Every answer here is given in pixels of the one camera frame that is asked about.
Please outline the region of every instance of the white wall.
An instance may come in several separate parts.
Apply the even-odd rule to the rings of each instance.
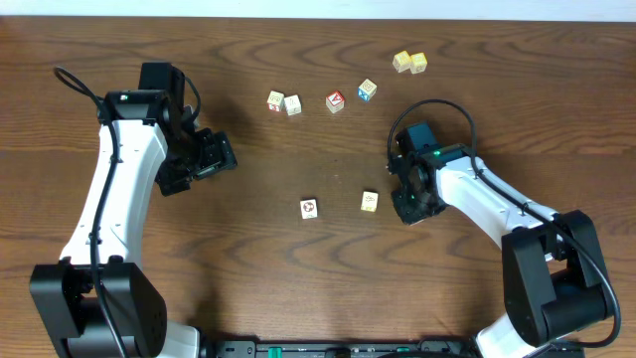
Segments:
[[[636,22],[636,0],[0,0],[0,15]]]

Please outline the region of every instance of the blue block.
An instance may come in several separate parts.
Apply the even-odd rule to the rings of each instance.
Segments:
[[[360,98],[362,98],[364,101],[369,101],[369,95],[366,94],[363,90],[358,89],[358,95],[360,96]]]

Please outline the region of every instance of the wooden cube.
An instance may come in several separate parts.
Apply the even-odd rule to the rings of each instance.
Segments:
[[[285,108],[287,109],[287,115],[300,113],[301,107],[300,107],[300,98],[298,98],[298,94],[285,98]]]
[[[360,210],[375,212],[376,208],[378,208],[378,193],[362,193],[362,206]]]
[[[345,107],[345,98],[337,90],[327,95],[327,108],[329,108],[329,110],[331,110],[332,113],[335,113],[344,107]]]
[[[303,219],[318,218],[318,206],[316,205],[316,199],[301,201],[300,214]]]
[[[277,92],[275,90],[269,93],[269,98],[267,99],[267,106],[269,110],[273,111],[281,111],[282,110],[282,100],[285,98],[285,94]]]
[[[371,100],[371,97],[376,94],[376,90],[378,86],[372,83],[371,80],[366,79],[359,87],[358,87],[358,96],[362,98],[364,101]]]
[[[428,61],[426,60],[424,53],[415,54],[410,57],[410,72],[412,74],[424,72],[424,70],[426,70],[426,65],[428,65]]]
[[[394,67],[399,73],[410,68],[410,56],[408,52],[402,51],[394,56]]]

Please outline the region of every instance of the red symbol on block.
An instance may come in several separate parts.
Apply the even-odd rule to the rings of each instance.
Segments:
[[[312,211],[314,211],[314,204],[313,203],[305,203],[302,208],[307,212],[310,213]]]
[[[345,101],[345,99],[342,98],[342,95],[338,91],[335,91],[329,94],[327,99],[329,99],[329,102],[331,103],[331,105],[338,105],[342,103],[343,101]]]

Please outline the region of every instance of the wooden table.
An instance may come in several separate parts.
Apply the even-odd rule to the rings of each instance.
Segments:
[[[401,50],[425,51],[426,72],[396,73]],[[0,356],[53,355],[29,277],[56,262],[96,163],[94,106],[52,67],[103,94],[136,89],[141,63],[155,60],[194,80],[202,124],[227,132],[239,163],[173,197],[153,189],[144,270],[169,318],[265,340],[418,339],[491,324],[504,312],[498,248],[455,209],[407,227],[390,200],[391,124],[440,97],[471,111],[500,177],[593,219],[624,321],[614,345],[588,356],[634,357],[634,25],[138,18],[0,18]],[[366,78],[379,87],[369,103],[356,96]],[[302,114],[269,112],[270,90],[298,93]],[[335,115],[333,90],[347,99]],[[442,143],[469,140],[450,108],[407,122],[424,120]],[[375,214],[360,211],[365,189],[380,193]],[[308,197],[318,219],[300,217]]]

